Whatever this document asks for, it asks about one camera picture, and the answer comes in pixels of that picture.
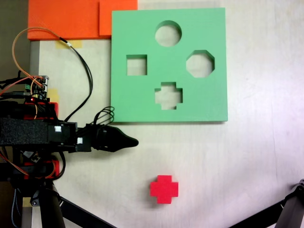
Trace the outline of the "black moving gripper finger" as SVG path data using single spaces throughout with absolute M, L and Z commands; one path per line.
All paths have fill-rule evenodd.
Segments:
M 126 135 L 123 131 L 118 129 L 118 142 L 117 142 L 117 149 L 125 149 L 125 148 L 132 148 L 136 147 L 139 144 L 139 141 L 135 138 L 132 138 Z

